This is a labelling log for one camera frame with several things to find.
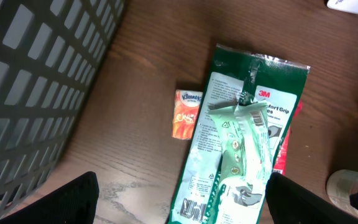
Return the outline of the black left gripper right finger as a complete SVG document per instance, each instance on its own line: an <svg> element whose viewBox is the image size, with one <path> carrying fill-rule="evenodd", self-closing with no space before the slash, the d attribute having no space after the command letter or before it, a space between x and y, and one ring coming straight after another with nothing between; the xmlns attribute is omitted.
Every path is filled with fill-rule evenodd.
<svg viewBox="0 0 358 224"><path fill-rule="evenodd" d="M358 218L278 172L270 176L265 198L274 224L358 224Z"/></svg>

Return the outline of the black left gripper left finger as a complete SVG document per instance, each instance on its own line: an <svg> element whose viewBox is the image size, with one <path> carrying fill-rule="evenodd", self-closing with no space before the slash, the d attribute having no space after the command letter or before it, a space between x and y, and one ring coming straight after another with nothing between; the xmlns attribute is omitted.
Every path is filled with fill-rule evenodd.
<svg viewBox="0 0 358 224"><path fill-rule="evenodd" d="M93 224L98 197L96 173L88 171L0 224Z"/></svg>

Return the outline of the green lid jar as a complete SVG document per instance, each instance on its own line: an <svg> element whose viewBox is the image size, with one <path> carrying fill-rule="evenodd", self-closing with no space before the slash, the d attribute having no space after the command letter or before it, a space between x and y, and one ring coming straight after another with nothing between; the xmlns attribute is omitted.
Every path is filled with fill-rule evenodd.
<svg viewBox="0 0 358 224"><path fill-rule="evenodd" d="M358 193L358 172L347 169L334 172L326 183L326 193L337 208L358 218L358 209L350 201L350 196Z"/></svg>

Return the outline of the red snack bag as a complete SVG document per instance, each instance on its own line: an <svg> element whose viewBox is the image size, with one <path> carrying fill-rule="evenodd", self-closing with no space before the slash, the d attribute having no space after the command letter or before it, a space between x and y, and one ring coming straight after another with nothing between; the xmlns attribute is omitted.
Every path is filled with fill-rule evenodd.
<svg viewBox="0 0 358 224"><path fill-rule="evenodd" d="M302 101L300 101L296 107L294 114L293 114L292 120L299 115L302 108L303 108L303 103L302 103ZM291 129L290 129L290 125L289 125L288 131L285 135L285 139L283 140L283 142L280 146L280 150L278 151L275 165L273 167L273 171L279 172L281 175L285 175L285 169L286 169L286 164L287 164L288 142L289 142L289 138L290 138L290 130Z"/></svg>

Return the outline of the light green wrapper packet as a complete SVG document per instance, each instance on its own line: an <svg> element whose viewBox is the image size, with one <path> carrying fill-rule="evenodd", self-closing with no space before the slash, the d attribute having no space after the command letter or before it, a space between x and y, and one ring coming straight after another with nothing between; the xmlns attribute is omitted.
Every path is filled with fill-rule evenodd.
<svg viewBox="0 0 358 224"><path fill-rule="evenodd" d="M259 203L272 173L266 101L208 112L218 132L222 161L218 189L233 190L234 201Z"/></svg>

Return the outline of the green 3M gloves package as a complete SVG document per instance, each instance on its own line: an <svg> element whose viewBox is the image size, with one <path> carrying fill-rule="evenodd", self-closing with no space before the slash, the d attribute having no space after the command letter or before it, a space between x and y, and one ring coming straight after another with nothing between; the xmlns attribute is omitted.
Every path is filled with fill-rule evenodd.
<svg viewBox="0 0 358 224"><path fill-rule="evenodd" d="M211 110L266 101L272 173L300 102L310 67L277 57L217 45L195 123L190 150L174 196L170 223L257 223L265 200L245 206L233 190L218 189L222 151Z"/></svg>

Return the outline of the orange Kleenex tissue pack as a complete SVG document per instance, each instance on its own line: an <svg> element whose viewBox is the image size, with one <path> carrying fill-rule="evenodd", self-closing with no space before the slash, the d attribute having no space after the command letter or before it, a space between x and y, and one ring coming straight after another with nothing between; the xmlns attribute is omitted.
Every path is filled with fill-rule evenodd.
<svg viewBox="0 0 358 224"><path fill-rule="evenodd" d="M192 138L202 98L203 93L201 91L175 91L172 122L173 138L181 140Z"/></svg>

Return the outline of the grey plastic mesh basket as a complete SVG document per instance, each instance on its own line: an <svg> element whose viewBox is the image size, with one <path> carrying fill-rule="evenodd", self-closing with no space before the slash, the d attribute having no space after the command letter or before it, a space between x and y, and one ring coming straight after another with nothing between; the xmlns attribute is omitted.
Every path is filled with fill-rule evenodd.
<svg viewBox="0 0 358 224"><path fill-rule="evenodd" d="M0 218L54 170L125 0L0 0Z"/></svg>

